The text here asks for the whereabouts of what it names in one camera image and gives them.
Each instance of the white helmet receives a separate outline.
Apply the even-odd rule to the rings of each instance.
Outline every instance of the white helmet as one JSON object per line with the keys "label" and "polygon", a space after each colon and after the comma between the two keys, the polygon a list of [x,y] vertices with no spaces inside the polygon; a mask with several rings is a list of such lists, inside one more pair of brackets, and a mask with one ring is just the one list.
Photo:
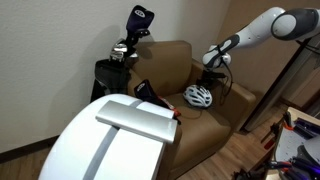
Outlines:
{"label": "white helmet", "polygon": [[212,103],[210,91],[202,86],[191,85],[183,93],[183,97],[192,106],[207,108]]}

